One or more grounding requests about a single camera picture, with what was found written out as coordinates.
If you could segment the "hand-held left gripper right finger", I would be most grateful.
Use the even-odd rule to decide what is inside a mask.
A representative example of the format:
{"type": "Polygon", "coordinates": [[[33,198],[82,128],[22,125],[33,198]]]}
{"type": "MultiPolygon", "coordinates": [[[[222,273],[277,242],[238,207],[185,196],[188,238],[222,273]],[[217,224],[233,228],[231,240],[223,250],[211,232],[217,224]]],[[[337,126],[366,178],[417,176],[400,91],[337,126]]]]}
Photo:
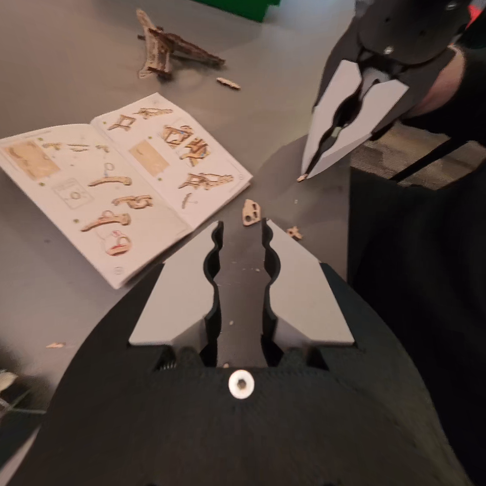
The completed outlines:
{"type": "Polygon", "coordinates": [[[269,367],[300,349],[355,344],[322,263],[270,219],[262,221],[264,290],[261,348],[269,367]]]}

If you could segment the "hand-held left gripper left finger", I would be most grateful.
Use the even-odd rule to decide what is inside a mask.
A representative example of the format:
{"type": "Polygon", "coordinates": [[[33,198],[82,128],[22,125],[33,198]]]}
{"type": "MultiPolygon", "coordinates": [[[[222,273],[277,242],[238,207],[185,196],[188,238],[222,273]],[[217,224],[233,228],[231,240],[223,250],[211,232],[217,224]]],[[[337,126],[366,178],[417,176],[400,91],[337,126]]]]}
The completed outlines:
{"type": "Polygon", "coordinates": [[[130,335],[131,346],[192,348],[204,365],[216,367],[222,315],[215,277],[223,233],[224,223],[213,222],[163,263],[130,335]]]}

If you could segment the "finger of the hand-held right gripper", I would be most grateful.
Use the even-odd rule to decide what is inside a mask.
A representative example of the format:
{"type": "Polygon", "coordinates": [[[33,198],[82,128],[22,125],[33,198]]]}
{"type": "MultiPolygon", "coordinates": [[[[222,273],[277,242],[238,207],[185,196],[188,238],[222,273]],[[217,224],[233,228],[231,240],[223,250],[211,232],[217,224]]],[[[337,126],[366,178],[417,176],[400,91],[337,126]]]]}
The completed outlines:
{"type": "Polygon", "coordinates": [[[337,142],[342,130],[339,116],[342,114],[343,104],[353,99],[361,81],[361,71],[357,63],[348,60],[339,63],[313,109],[302,156],[301,173],[319,173],[324,170],[321,160],[337,142]]]}
{"type": "MultiPolygon", "coordinates": [[[[337,142],[324,154],[321,160],[324,170],[368,140],[373,129],[385,118],[406,90],[407,87],[397,80],[377,83],[369,88],[354,121],[342,128],[337,142]]],[[[307,173],[307,179],[319,173],[307,173]]]]}

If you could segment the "pale wooden part with holes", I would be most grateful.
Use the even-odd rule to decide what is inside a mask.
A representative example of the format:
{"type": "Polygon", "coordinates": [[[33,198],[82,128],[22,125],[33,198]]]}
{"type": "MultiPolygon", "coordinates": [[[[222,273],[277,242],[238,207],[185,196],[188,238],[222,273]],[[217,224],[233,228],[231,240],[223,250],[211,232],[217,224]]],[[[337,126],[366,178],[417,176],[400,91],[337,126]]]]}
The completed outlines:
{"type": "Polygon", "coordinates": [[[251,199],[245,199],[241,212],[241,219],[244,227],[249,227],[261,222],[262,216],[260,205],[251,199]]]}

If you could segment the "wooden model assembly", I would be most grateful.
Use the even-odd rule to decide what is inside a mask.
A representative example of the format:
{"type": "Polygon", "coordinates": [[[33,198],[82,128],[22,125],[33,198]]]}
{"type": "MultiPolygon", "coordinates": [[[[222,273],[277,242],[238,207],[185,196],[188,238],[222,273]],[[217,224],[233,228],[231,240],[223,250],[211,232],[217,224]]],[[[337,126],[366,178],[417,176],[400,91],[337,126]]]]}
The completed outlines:
{"type": "Polygon", "coordinates": [[[173,77],[172,59],[187,59],[220,68],[225,65],[225,59],[191,43],[175,33],[166,32],[161,26],[156,26],[147,13],[136,9],[137,21],[143,29],[137,39],[144,41],[145,60],[137,73],[139,79],[156,75],[164,80],[173,77]]]}

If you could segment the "person's right forearm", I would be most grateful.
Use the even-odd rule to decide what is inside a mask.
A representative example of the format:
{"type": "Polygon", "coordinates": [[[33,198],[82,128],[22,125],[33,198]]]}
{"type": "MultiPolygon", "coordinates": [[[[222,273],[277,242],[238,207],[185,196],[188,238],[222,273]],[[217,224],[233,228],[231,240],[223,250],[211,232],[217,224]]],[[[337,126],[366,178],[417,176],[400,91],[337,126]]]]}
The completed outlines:
{"type": "Polygon", "coordinates": [[[405,114],[400,121],[430,133],[485,146],[485,48],[455,45],[464,51],[466,58],[464,77],[457,93],[436,111],[416,118],[405,118],[405,114]]]}

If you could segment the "person's right hand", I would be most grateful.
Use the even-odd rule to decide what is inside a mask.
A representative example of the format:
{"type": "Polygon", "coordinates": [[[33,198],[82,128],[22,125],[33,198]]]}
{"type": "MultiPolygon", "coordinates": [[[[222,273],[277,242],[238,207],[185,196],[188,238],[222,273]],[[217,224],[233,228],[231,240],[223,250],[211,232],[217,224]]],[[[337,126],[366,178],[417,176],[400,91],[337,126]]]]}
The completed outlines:
{"type": "Polygon", "coordinates": [[[441,70],[439,76],[423,100],[411,109],[405,118],[416,118],[438,110],[457,93],[465,73],[466,58],[458,45],[450,45],[453,59],[441,70]]]}

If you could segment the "person's black trousers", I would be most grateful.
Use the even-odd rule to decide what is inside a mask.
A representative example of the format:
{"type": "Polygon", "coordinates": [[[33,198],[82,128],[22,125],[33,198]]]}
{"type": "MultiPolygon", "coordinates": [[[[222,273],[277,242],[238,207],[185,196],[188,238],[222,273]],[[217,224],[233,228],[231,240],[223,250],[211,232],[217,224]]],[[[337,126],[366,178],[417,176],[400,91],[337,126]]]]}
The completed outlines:
{"type": "Polygon", "coordinates": [[[485,485],[485,161],[431,190],[351,170],[349,280],[414,361],[485,485]]]}

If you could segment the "green plastic bin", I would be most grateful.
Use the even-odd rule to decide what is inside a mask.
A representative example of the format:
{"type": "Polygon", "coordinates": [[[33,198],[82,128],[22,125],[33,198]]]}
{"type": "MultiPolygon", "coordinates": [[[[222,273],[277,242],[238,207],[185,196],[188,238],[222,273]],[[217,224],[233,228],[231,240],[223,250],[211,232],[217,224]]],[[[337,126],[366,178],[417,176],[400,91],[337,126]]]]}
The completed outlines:
{"type": "Polygon", "coordinates": [[[278,7],[281,1],[196,1],[241,16],[251,21],[262,23],[270,6],[278,7]]]}

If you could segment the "illustrated instruction booklet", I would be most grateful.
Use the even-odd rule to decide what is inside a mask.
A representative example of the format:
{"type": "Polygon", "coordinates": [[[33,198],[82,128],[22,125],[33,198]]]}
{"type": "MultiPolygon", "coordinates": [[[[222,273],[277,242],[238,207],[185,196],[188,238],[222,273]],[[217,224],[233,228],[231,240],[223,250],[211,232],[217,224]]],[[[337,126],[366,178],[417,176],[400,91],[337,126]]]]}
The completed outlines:
{"type": "Polygon", "coordinates": [[[159,93],[1,139],[1,169],[113,288],[251,183],[204,127],[159,93]]]}

